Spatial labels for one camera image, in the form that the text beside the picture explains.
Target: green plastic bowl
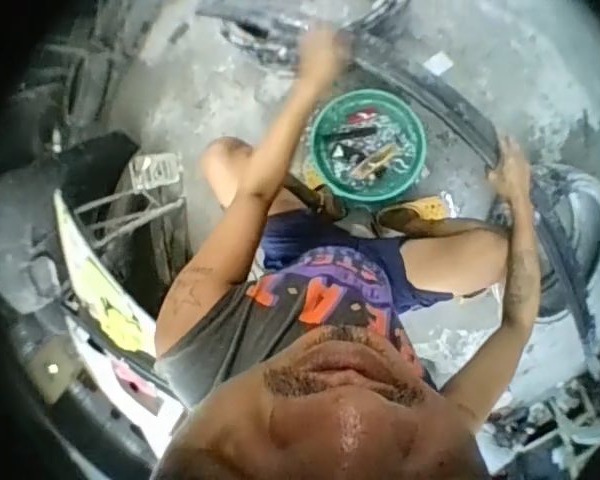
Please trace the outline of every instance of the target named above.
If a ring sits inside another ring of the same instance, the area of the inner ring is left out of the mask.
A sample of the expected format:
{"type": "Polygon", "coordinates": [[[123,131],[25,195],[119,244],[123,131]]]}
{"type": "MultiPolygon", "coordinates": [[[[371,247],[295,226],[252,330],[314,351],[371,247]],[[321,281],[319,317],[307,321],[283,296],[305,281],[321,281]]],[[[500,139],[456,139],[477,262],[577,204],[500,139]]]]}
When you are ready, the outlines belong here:
{"type": "Polygon", "coordinates": [[[398,97],[381,90],[356,90],[332,100],[313,124],[309,145],[317,172],[333,192],[361,203],[383,202],[404,193],[419,178],[427,157],[427,137],[418,116],[398,97]],[[359,190],[346,185],[335,175],[330,165],[330,142],[324,136],[346,125],[350,115],[370,107],[399,125],[414,149],[412,155],[401,156],[409,167],[408,171],[398,173],[387,169],[373,185],[359,190]]]}

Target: gray t-shirt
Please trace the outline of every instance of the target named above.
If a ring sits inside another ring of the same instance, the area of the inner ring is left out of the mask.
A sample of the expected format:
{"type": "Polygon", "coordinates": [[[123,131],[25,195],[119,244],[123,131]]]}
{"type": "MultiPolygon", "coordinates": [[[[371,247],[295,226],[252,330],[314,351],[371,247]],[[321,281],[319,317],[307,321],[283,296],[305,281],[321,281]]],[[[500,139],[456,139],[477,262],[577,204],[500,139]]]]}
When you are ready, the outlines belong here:
{"type": "Polygon", "coordinates": [[[321,325],[385,336],[431,383],[393,308],[385,273],[344,247],[311,250],[284,270],[232,288],[156,362],[156,370],[193,407],[215,386],[321,325]]]}

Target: concrete floor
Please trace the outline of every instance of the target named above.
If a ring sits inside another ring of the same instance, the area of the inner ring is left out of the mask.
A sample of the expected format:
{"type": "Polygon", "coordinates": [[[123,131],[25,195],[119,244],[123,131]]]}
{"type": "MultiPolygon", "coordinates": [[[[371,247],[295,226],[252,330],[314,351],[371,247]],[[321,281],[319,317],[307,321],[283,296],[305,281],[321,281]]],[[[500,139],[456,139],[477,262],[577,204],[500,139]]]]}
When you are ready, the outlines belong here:
{"type": "MultiPolygon", "coordinates": [[[[290,80],[244,58],[222,39],[218,22],[193,16],[194,5],[194,0],[166,4],[141,61],[125,76],[111,125],[140,141],[145,152],[182,154],[195,250],[221,218],[198,166],[200,153],[222,135],[257,142],[290,80]],[[190,28],[171,45],[168,39],[183,21],[190,28]]],[[[454,65],[443,78],[516,136],[533,161],[567,162],[600,178],[600,26],[579,3],[413,0],[403,26],[396,49],[421,62],[444,51],[454,65]]],[[[459,215],[485,218],[493,194],[483,164],[447,136],[439,120],[418,113],[429,133],[429,173],[410,195],[444,191],[459,215]]],[[[297,156],[299,170],[301,149],[297,156]]],[[[600,322],[600,292],[592,298],[600,322]]],[[[404,322],[442,382],[499,324],[498,304],[487,294],[408,315],[404,322]]],[[[510,396],[528,401],[582,368],[570,320],[538,327],[510,396]]]]}

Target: man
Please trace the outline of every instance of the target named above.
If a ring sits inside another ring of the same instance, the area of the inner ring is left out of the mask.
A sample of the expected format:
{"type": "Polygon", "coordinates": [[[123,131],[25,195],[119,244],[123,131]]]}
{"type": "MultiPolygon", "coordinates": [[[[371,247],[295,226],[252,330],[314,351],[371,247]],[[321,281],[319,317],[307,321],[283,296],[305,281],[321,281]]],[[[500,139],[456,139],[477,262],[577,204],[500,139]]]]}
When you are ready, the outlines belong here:
{"type": "MultiPolygon", "coordinates": [[[[332,33],[310,34],[261,145],[223,139],[204,155],[226,211],[158,318],[157,368],[192,411],[155,478],[487,475],[474,434],[511,381],[539,306],[530,166],[502,142],[490,179],[511,207],[509,241],[477,222],[418,219],[403,225],[407,237],[351,237],[282,189],[343,65],[332,33]],[[247,283],[259,245],[273,272],[247,283]],[[437,391],[398,314],[505,277],[500,329],[437,391]]],[[[401,213],[379,220],[409,217],[401,213]]]]}

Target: blue shorts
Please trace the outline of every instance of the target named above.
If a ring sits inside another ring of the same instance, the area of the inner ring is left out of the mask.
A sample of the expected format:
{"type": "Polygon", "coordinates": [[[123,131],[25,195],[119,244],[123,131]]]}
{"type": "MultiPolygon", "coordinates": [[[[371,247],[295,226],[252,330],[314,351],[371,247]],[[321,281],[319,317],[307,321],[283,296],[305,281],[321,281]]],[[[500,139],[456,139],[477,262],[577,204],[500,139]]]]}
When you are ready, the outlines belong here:
{"type": "Polygon", "coordinates": [[[408,240],[407,237],[356,238],[310,210],[293,210],[269,217],[260,246],[265,255],[264,267],[269,271],[282,270],[315,248],[352,248],[387,274],[399,314],[451,300],[450,293],[419,290],[409,282],[400,254],[400,248],[408,240]]]}

